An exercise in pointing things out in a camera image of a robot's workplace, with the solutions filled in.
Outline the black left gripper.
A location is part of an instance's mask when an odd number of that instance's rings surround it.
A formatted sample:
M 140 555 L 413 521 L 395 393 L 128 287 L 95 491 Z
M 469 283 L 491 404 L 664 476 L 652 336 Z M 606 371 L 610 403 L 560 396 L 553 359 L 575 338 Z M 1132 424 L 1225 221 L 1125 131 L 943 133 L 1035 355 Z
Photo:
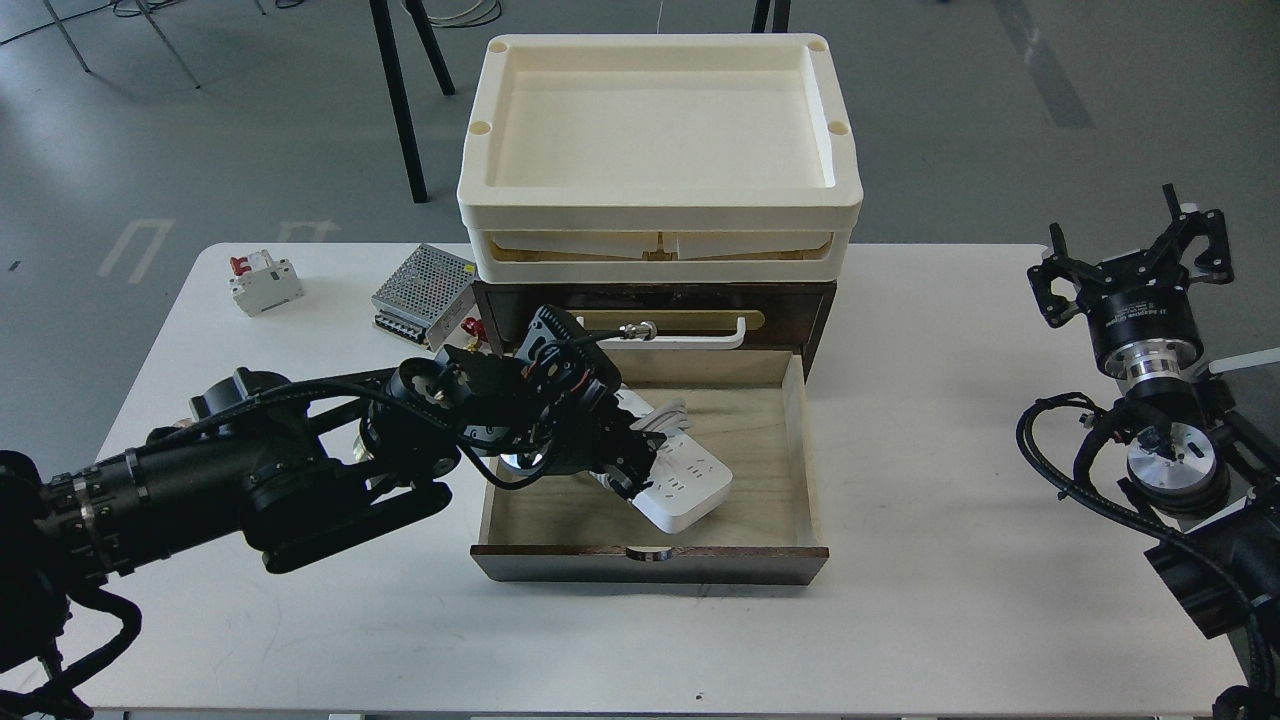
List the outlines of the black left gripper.
M 671 438 L 692 423 L 686 405 L 636 420 L 614 396 L 621 384 L 579 322 L 543 305 L 515 356 L 454 351 L 460 450 L 477 469 L 484 457 L 515 455 L 526 479 L 593 471 L 603 488 L 634 501 L 653 484 L 653 452 L 641 452 L 640 432 Z

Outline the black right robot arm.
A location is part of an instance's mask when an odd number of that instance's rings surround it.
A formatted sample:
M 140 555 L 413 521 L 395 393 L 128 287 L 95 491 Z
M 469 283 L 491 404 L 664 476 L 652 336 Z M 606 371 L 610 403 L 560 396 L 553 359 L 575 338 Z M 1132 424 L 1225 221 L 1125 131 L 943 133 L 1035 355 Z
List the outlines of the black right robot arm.
M 1277 445 L 1235 409 L 1226 374 L 1274 364 L 1267 348 L 1202 363 L 1188 299 L 1234 270 L 1225 215 L 1162 187 L 1169 227 L 1148 249 L 1100 263 L 1068 252 L 1059 224 L 1027 278 L 1059 328 L 1087 320 L 1097 369 L 1121 397 L 1039 398 L 1016 424 L 1021 456 L 1060 497 L 1155 539 L 1149 565 L 1208 638 L 1243 630 L 1247 683 L 1213 702 L 1216 719 L 1277 716 Z

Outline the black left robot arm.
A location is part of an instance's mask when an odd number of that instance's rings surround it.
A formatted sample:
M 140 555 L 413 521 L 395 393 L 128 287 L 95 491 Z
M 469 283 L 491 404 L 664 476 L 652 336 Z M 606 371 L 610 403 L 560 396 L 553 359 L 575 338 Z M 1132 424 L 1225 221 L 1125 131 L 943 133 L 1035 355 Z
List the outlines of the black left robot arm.
M 439 512 L 465 460 L 500 489 L 590 471 L 636 498 L 666 438 L 620 406 L 602 343 L 655 337 L 650 322 L 585 331 L 545 305 L 512 356 L 445 346 L 298 382 L 241 368 L 192 398 L 188 425 L 78 471 L 41 480 L 4 452 L 3 669 L 36 660 L 47 679 L 4 692 L 3 716 L 92 717 L 76 688 L 142 626 L 106 579 L 224 536 L 239 532 L 270 573 L 293 571 Z M 516 480 L 485 469 L 500 456 Z

